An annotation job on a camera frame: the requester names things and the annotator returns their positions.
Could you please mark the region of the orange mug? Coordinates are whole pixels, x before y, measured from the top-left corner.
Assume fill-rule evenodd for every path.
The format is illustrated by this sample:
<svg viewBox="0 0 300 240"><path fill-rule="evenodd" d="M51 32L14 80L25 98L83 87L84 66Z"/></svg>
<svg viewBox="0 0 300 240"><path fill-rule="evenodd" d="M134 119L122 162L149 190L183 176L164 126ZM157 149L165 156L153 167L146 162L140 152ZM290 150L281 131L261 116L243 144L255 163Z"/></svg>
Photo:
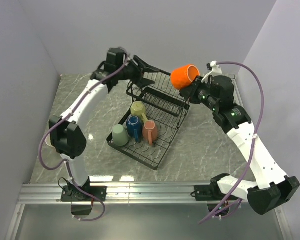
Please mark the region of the orange mug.
<svg viewBox="0 0 300 240"><path fill-rule="evenodd" d="M193 64L188 64L173 70L170 81L175 89L181 90L191 85L199 75L199 69Z"/></svg>

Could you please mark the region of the yellow mug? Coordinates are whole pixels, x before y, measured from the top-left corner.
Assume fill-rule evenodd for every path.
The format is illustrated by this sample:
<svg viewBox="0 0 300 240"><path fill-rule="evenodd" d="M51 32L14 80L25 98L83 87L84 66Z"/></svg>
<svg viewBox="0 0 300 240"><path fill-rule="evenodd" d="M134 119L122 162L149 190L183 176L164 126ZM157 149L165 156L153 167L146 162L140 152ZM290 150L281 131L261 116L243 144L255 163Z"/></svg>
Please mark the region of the yellow mug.
<svg viewBox="0 0 300 240"><path fill-rule="evenodd" d="M134 101L130 107L130 113L133 116L139 117L143 123L148 121L146 107L142 101Z"/></svg>

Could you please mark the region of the black wire dish rack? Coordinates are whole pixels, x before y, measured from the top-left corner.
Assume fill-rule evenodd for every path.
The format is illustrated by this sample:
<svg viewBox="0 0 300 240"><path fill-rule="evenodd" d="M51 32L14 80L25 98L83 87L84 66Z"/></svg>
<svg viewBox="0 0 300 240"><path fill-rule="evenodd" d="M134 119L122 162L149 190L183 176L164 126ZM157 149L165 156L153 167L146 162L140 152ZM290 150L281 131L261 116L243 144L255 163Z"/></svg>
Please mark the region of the black wire dish rack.
<svg viewBox="0 0 300 240"><path fill-rule="evenodd" d="M161 69L145 72L143 77L153 84L140 88L130 81L127 85L126 94L133 102L141 101L147 118L157 125L158 137L152 146L144 138L141 142L131 138L125 146L115 145L111 134L106 139L111 148L152 170L158 169L190 109L189 102L172 86L170 75Z"/></svg>

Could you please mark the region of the blue faceted mug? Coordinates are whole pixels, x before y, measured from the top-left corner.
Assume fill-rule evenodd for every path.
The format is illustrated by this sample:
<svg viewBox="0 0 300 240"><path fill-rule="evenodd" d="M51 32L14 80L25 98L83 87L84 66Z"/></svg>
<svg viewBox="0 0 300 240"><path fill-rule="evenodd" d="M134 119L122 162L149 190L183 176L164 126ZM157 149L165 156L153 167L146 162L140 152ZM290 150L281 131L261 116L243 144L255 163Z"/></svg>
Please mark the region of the blue faceted mug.
<svg viewBox="0 0 300 240"><path fill-rule="evenodd" d="M134 138L137 143L142 140L143 125L140 118L136 115L131 115L126 121L127 132L130 137Z"/></svg>

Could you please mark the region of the pink floral mug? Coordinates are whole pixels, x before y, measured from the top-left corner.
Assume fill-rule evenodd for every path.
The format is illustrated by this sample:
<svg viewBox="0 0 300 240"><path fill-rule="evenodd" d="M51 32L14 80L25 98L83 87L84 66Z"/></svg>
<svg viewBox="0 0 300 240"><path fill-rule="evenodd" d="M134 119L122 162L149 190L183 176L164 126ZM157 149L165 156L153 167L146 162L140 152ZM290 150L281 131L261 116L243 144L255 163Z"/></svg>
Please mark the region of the pink floral mug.
<svg viewBox="0 0 300 240"><path fill-rule="evenodd" d="M144 123L142 135L150 146L152 146L154 141L158 138L158 133L158 127L153 120L148 120Z"/></svg>

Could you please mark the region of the mint green cup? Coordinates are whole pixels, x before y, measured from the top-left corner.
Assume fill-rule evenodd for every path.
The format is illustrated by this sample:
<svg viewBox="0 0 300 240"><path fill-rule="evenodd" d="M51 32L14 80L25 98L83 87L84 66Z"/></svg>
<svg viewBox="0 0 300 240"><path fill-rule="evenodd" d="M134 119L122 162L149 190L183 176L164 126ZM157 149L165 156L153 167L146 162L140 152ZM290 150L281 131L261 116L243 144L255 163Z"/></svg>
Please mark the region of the mint green cup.
<svg viewBox="0 0 300 240"><path fill-rule="evenodd" d="M119 147L125 146L129 141L129 135L123 125L117 124L112 128L113 143Z"/></svg>

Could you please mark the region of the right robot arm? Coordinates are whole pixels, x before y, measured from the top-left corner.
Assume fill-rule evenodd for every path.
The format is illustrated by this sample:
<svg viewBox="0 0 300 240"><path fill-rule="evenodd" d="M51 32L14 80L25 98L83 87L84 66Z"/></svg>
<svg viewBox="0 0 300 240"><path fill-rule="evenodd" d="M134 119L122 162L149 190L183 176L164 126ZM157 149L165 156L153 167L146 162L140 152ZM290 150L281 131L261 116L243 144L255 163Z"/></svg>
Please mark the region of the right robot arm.
<svg viewBox="0 0 300 240"><path fill-rule="evenodd" d="M235 198L248 201L259 215L287 203L300 187L295 176L289 177L273 159L246 110L235 103L235 86L226 76L208 77L180 90L180 96L192 104L203 104L212 111L213 119L233 141L249 164L255 181L235 178L228 173L210 181L210 194L225 202Z"/></svg>

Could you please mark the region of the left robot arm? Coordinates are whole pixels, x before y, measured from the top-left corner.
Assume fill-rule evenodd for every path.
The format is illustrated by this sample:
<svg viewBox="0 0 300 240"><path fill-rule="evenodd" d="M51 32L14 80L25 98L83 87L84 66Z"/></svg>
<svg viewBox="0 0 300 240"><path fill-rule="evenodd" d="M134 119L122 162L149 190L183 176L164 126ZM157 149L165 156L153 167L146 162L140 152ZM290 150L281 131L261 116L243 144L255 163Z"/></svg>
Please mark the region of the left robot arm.
<svg viewBox="0 0 300 240"><path fill-rule="evenodd" d="M154 84L144 77L146 73L159 73L161 70L151 66L135 55L130 58L122 48L110 48L97 70L90 77L86 87L74 103L60 116L49 120L50 143L62 157L73 188L72 194L79 201L87 200L91 189L85 185L89 175L85 168L83 153L87 146L84 130L89 117L97 105L106 99L119 81L130 80L138 87Z"/></svg>

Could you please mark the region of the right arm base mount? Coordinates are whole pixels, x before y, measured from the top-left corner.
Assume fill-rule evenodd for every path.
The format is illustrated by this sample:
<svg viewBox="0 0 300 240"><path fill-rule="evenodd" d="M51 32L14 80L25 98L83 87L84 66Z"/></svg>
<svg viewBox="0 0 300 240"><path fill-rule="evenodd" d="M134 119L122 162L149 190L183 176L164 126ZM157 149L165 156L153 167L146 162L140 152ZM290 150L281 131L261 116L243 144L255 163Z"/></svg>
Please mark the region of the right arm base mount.
<svg viewBox="0 0 300 240"><path fill-rule="evenodd" d="M199 184L194 186L194 191L190 194L197 202L200 201L220 201L226 195L221 192L218 181L224 177L230 176L228 173L222 173L210 180L209 184Z"/></svg>

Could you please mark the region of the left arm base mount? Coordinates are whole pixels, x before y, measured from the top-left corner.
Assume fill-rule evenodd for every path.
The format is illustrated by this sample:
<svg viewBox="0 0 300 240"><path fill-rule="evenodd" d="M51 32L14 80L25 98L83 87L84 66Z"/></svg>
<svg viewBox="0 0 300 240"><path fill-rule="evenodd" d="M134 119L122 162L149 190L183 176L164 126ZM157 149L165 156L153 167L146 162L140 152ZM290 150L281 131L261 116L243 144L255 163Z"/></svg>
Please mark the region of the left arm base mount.
<svg viewBox="0 0 300 240"><path fill-rule="evenodd" d="M88 194L100 199L102 202L106 199L107 187L106 186L89 186L84 189ZM79 191L74 185L65 185L61 193L61 202L91 202L92 197Z"/></svg>

